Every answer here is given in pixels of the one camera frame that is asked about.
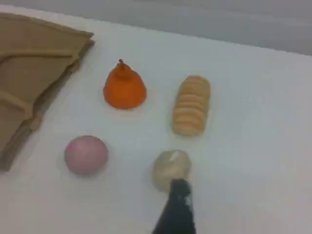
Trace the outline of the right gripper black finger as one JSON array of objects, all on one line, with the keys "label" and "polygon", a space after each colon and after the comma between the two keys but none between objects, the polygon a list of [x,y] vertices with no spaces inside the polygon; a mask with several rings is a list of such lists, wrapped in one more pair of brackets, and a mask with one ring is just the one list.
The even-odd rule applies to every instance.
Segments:
[{"label": "right gripper black finger", "polygon": [[152,233],[196,234],[192,188],[187,180],[172,180],[168,200]]}]

